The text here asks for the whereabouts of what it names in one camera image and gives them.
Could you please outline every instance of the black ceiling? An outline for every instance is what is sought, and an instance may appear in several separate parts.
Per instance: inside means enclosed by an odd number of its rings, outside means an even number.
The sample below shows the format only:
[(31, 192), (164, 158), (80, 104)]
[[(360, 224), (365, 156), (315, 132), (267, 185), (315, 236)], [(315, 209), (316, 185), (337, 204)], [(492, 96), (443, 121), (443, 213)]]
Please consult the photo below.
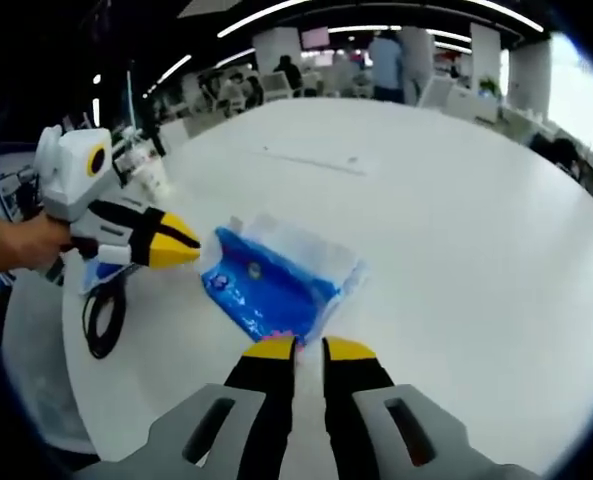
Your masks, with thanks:
[[(53, 122), (68, 112), (88, 108), (95, 96), (101, 97), (104, 105), (114, 102), (118, 108), (125, 70), (131, 62), (135, 93), (140, 94), (184, 55), (191, 54), (192, 59), (176, 75), (209, 68), (249, 48), (254, 35), (275, 26), (306, 30), (323, 26), (411, 25), (469, 35), (471, 22), (476, 22), (499, 30), (504, 48), (542, 39), (553, 28), (546, 4), (539, 1), (495, 0), (543, 25), (544, 34), (466, 0), (311, 0), (217, 38), (217, 33), (232, 23), (280, 1), (242, 0), (225, 12), (185, 18), (177, 17), (188, 0), (50, 0), (23, 2), (22, 7), (13, 2), (13, 12), (4, 8), (3, 2), (0, 24), (5, 28), (1, 31), (7, 32), (10, 39), (0, 45), (0, 63), (9, 71), (5, 58), (13, 57), (14, 66), (22, 72), (22, 94), (14, 101), (28, 103), (27, 108), (34, 111), (38, 108), (42, 114), (38, 120)], [(366, 46), (371, 38), (369, 34), (352, 35), (357, 47)], [(333, 34), (333, 46), (346, 46), (348, 37)], [(100, 86), (91, 82), (96, 73), (103, 76)]]

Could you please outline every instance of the human hand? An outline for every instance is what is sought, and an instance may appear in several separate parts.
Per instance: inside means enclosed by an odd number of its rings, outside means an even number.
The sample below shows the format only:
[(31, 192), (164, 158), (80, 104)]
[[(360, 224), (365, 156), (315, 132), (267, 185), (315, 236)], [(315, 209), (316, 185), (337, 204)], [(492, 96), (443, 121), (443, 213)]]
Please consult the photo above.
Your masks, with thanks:
[(6, 236), (17, 268), (35, 269), (51, 265), (62, 247), (71, 244), (69, 226), (49, 218), (45, 212), (26, 222), (11, 225)]

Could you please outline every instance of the white round table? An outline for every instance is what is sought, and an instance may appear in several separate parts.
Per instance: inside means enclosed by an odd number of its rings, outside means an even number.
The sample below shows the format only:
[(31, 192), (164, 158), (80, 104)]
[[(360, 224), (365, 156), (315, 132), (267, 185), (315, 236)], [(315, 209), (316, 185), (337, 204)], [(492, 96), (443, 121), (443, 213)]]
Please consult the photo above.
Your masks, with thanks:
[[(316, 165), (352, 156), (366, 174)], [(395, 383), (459, 418), (492, 460), (543, 473), (585, 432), (593, 199), (543, 158), (437, 112), (299, 99), (213, 128), (166, 165), (168, 208), (203, 237), (231, 215), (268, 212), (362, 255), (370, 279), (324, 333), (369, 345)], [(128, 283), (117, 347), (96, 360), (81, 328), (80, 269), (71, 253), (67, 366), (98, 454), (119, 460), (159, 416), (224, 382), (251, 341), (191, 267), (144, 269)], [(309, 346), (297, 371), (282, 478), (335, 475), (319, 350)]]

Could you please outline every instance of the black strap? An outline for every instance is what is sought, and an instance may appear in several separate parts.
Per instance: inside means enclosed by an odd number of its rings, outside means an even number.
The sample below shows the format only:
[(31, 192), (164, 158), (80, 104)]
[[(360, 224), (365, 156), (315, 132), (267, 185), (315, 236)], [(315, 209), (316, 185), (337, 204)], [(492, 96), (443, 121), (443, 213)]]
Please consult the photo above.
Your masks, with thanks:
[[(86, 322), (87, 307), (90, 302), (92, 302), (92, 306), (89, 320)], [(98, 316), (101, 310), (110, 302), (113, 303), (113, 308), (109, 325), (107, 325), (107, 330), (99, 335), (97, 330)], [(89, 353), (94, 358), (103, 359), (114, 349), (123, 329), (126, 310), (125, 276), (123, 274), (118, 275), (104, 285), (99, 285), (90, 292), (83, 308), (83, 333), (87, 340)]]

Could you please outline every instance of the ceiling light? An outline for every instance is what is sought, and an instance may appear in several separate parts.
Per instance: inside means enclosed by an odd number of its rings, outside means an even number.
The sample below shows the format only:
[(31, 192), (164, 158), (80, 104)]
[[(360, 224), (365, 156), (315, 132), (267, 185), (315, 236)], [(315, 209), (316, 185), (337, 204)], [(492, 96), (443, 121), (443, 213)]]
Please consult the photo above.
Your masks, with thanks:
[(243, 58), (244, 56), (247, 56), (247, 55), (249, 55), (251, 53), (254, 53), (255, 51), (256, 51), (255, 48), (250, 48), (249, 50), (245, 50), (244, 52), (240, 52), (240, 53), (237, 53), (236, 55), (232, 55), (231, 57), (226, 58), (225, 60), (221, 60), (220, 62), (218, 62), (216, 64), (216, 68), (220, 68), (223, 65), (227, 65), (228, 63), (233, 62), (234, 60), (238, 60), (239, 58)]
[(92, 111), (94, 113), (94, 125), (100, 127), (100, 100), (97, 98), (92, 100)]
[(176, 70), (178, 70), (180, 67), (182, 67), (187, 62), (189, 62), (191, 60), (191, 58), (192, 58), (191, 55), (185, 55), (183, 58), (181, 58), (179, 61), (177, 61), (174, 65), (172, 65), (172, 67), (169, 70), (167, 70), (165, 73), (163, 73), (163, 75), (158, 79), (156, 84), (160, 85), (161, 83), (163, 83), (172, 73), (174, 73)]
[(329, 33), (341, 32), (374, 32), (378, 30), (389, 30), (389, 25), (356, 25), (353, 27), (328, 28)]
[(529, 18), (524, 17), (524, 16), (520, 15), (519, 13), (516, 13), (513, 10), (510, 10), (507, 7), (497, 5), (494, 2), (490, 2), (488, 0), (465, 0), (465, 1), (475, 3), (475, 4), (481, 5), (483, 7), (491, 8), (492, 10), (496, 10), (499, 13), (502, 13), (504, 15), (512, 17), (512, 18), (518, 20), (519, 22), (522, 22), (525, 25), (532, 27), (537, 32), (543, 32), (545, 30), (542, 26), (538, 25), (536, 22), (530, 20)]
[(435, 37), (447, 37), (447, 38), (453, 38), (454, 40), (460, 40), (461, 42), (465, 42), (465, 43), (472, 43), (472, 39), (469, 37), (466, 37), (465, 35), (458, 35), (456, 33), (443, 32), (442, 30), (432, 30), (431, 28), (427, 29), (427, 33), (429, 33), (430, 35), (434, 35)]
[(469, 48), (459, 47), (458, 45), (452, 45), (451, 43), (434, 42), (434, 45), (440, 48), (446, 48), (447, 50), (455, 50), (457, 52), (467, 53), (469, 55), (472, 54), (472, 51)]
[(230, 33), (238, 30), (239, 28), (244, 27), (248, 23), (252, 23), (252, 22), (258, 20), (259, 18), (263, 18), (265, 15), (269, 15), (271, 13), (282, 10), (283, 8), (293, 7), (294, 5), (298, 5), (299, 3), (305, 3), (305, 2), (309, 2), (309, 1), (310, 0), (288, 0), (287, 2), (281, 2), (277, 5), (274, 5), (273, 7), (269, 7), (264, 10), (261, 10), (260, 12), (256, 12), (255, 14), (250, 15), (247, 18), (243, 18), (242, 20), (234, 23), (233, 25), (230, 25), (225, 30), (219, 32), (217, 37), (223, 38), (223, 37), (229, 35)]

